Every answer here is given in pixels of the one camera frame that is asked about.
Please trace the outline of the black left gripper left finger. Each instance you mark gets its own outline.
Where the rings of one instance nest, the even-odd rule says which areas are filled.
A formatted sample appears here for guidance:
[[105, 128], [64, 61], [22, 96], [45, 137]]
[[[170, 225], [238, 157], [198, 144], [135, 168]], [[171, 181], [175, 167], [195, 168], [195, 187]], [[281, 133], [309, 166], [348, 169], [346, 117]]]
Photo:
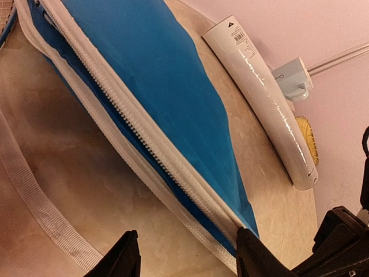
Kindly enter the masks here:
[[127, 231], [85, 277], [139, 277], [141, 255], [136, 230]]

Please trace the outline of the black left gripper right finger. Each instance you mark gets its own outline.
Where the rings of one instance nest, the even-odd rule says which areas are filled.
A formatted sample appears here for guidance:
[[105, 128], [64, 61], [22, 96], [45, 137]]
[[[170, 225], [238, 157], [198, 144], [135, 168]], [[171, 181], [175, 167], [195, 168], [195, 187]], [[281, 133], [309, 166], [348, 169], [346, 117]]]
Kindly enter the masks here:
[[249, 277], [296, 276], [250, 229], [240, 227], [236, 237], [237, 275]]

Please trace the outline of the white shuttlecock tube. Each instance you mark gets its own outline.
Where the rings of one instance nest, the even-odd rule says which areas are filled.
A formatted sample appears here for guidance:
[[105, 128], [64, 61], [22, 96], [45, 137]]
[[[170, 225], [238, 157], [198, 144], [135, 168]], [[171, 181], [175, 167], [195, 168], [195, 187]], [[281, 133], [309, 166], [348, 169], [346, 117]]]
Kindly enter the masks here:
[[238, 86], [274, 145], [296, 189], [311, 189], [318, 172], [282, 90], [234, 16], [202, 35]]

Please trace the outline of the blue racket cover bag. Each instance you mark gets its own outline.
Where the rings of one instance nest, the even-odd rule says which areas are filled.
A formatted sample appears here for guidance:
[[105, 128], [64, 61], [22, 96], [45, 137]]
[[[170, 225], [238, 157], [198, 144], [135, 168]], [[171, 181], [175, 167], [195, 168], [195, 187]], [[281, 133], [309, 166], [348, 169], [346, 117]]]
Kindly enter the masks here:
[[257, 224], [228, 116], [163, 1], [14, 1], [44, 55], [146, 186], [231, 271]]

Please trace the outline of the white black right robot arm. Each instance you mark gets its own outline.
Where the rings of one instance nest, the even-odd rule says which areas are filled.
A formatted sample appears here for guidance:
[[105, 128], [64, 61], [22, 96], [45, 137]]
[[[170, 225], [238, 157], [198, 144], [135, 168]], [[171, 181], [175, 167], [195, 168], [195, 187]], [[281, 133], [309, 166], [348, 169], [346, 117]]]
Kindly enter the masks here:
[[297, 276], [368, 276], [368, 129], [362, 147], [366, 156], [355, 215], [344, 206], [327, 211], [314, 238], [312, 255], [296, 266]]

